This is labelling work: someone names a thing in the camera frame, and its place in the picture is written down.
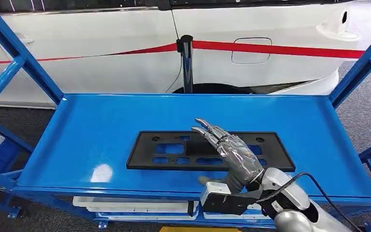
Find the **car body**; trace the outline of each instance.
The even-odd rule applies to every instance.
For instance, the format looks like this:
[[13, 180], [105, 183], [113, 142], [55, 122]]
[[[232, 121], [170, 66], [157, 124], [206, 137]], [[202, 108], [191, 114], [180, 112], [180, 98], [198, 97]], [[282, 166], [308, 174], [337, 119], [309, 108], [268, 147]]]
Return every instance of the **car body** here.
[[[354, 49], [359, 40], [358, 35], [346, 31], [349, 2], [243, 7], [174, 2], [167, 10], [156, 3], [146, 6], [139, 0], [100, 9], [46, 4], [55, 0], [23, 0], [23, 8], [18, 11], [16, 0], [0, 3], [5, 1], [11, 6], [6, 4], [6, 10], [1, 10], [3, 19], [37, 59], [157, 47], [175, 43], [177, 35], [186, 34], [198, 41], [338, 49]], [[34, 3], [33, 9], [25, 6], [27, 1]], [[0, 61], [9, 57], [0, 47]], [[256, 93], [270, 93], [273, 87], [282, 86], [276, 93], [328, 94], [339, 80], [337, 69], [342, 61], [195, 49], [193, 78], [195, 84], [249, 88]], [[177, 52], [46, 60], [40, 64], [63, 92], [164, 93], [182, 87]], [[0, 63], [0, 72], [6, 65]], [[51, 107], [53, 103], [21, 71], [1, 93], [0, 105]]]

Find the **rectangular hole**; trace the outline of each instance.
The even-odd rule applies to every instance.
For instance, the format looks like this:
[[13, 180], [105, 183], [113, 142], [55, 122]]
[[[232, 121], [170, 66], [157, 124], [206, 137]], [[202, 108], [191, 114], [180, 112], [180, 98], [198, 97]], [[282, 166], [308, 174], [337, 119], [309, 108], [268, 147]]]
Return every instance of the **rectangular hole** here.
[[258, 159], [258, 160], [261, 165], [267, 165], [267, 161], [265, 159]]
[[178, 164], [189, 164], [190, 163], [190, 158], [188, 157], [179, 157], [177, 159]]
[[153, 163], [168, 163], [169, 158], [167, 157], [155, 157], [153, 158]]
[[258, 145], [248, 145], [248, 148], [257, 156], [262, 155], [261, 147]]
[[216, 165], [222, 164], [223, 161], [220, 158], [198, 158], [196, 159], [196, 163], [202, 165]]
[[157, 144], [157, 154], [181, 154], [184, 152], [184, 146], [182, 144]]

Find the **silver robotic hand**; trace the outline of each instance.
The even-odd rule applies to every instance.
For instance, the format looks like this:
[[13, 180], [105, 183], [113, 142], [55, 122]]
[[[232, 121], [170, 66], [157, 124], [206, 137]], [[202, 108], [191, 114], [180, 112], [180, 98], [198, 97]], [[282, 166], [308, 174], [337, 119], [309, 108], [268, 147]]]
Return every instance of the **silver robotic hand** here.
[[[350, 232], [346, 226], [309, 199], [305, 191], [292, 183], [274, 195], [291, 177], [276, 168], [264, 169], [258, 158], [238, 136], [231, 135], [204, 119], [201, 127], [192, 127], [216, 148], [229, 166], [225, 179], [200, 177], [205, 185], [201, 203], [205, 212], [242, 214], [249, 204], [257, 203], [262, 213], [275, 222], [280, 232]], [[240, 193], [243, 188], [247, 193]]]

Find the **gray carpet floor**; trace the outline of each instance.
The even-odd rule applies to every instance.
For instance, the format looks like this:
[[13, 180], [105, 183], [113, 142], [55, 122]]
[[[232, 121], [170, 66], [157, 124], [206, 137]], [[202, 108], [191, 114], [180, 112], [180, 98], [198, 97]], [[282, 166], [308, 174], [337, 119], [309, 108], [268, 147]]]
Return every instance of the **gray carpet floor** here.
[[[347, 61], [340, 67], [341, 78], [351, 68], [353, 62]], [[15, 134], [34, 145], [40, 138], [53, 111], [16, 108], [0, 108], [0, 123]], [[337, 109], [337, 113], [347, 130], [356, 150], [363, 151], [371, 145], [371, 75]], [[0, 212], [0, 232], [94, 232], [97, 224], [70, 215], [59, 210], [44, 207], [27, 201], [17, 201], [28, 209], [30, 215], [25, 218], [9, 220]], [[371, 220], [371, 214], [353, 218], [357, 224]], [[161, 224], [156, 223], [112, 223], [109, 231], [113, 232], [157, 232]], [[244, 231], [268, 231], [261, 229], [243, 229]]]

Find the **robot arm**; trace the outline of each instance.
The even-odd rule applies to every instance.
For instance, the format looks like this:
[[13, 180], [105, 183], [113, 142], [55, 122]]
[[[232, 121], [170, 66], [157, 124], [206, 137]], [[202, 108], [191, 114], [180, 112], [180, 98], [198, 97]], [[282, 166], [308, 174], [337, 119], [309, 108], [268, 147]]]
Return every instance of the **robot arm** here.
[[205, 185], [201, 204], [204, 212], [241, 215], [257, 203], [274, 220], [280, 232], [350, 232], [351, 230], [313, 202], [295, 182], [276, 194], [291, 177], [277, 168], [264, 169], [255, 154], [238, 136], [203, 119], [192, 127], [213, 145], [229, 166], [223, 180], [200, 178]]

